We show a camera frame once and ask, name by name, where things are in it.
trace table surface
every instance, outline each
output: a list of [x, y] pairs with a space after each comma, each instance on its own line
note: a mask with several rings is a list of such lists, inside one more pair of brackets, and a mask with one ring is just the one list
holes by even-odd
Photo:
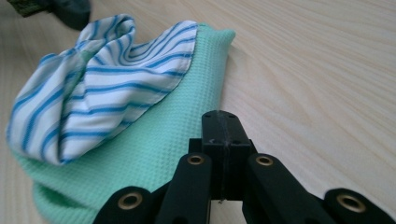
[[[353, 189], [396, 218], [395, 1], [92, 1], [93, 20], [120, 13], [134, 16], [137, 42], [183, 20], [234, 29], [220, 108], [309, 192]], [[0, 18], [0, 223], [46, 223], [4, 130], [39, 59], [78, 32], [6, 1]], [[211, 223], [244, 223], [240, 205], [213, 202]]]

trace light wood surface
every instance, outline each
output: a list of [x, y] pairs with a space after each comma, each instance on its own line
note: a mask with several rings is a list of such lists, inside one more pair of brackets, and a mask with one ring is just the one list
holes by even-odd
[[[221, 109], [308, 191], [353, 189], [396, 218], [395, 1], [92, 1], [93, 20], [120, 13], [135, 17], [138, 42], [182, 20], [234, 29]], [[0, 223], [45, 223], [4, 129], [38, 60], [77, 37], [0, 2]], [[213, 205], [212, 223], [244, 223], [240, 203]]]

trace wooden table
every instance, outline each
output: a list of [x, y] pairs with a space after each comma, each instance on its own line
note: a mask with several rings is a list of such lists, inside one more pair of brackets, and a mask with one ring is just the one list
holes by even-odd
[[[93, 20], [120, 13], [135, 17], [137, 42], [182, 20], [234, 29], [220, 108], [308, 191], [353, 189], [396, 218], [395, 1], [92, 0]], [[38, 60], [78, 32], [6, 1], [0, 18], [0, 223], [45, 223], [4, 129]], [[214, 202], [212, 223], [243, 223], [240, 205]]]

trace black object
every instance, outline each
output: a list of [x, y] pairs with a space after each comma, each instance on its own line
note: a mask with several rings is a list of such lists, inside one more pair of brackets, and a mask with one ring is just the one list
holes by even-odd
[[53, 12], [68, 27], [82, 30], [90, 22], [91, 4], [89, 0], [36, 0]]
[[308, 193], [277, 158], [257, 153], [237, 116], [211, 111], [202, 124], [169, 183], [117, 191], [94, 223], [209, 223], [210, 200], [243, 201], [249, 224], [396, 223], [352, 190], [332, 189], [324, 200]]

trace blue and white striped fabric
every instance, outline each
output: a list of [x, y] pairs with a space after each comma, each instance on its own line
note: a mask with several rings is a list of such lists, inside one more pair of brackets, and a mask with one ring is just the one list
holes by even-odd
[[41, 59], [15, 100], [9, 146], [57, 165], [98, 147], [178, 85], [190, 67], [196, 32], [196, 22], [183, 21], [135, 44], [128, 15], [90, 23], [73, 49]]

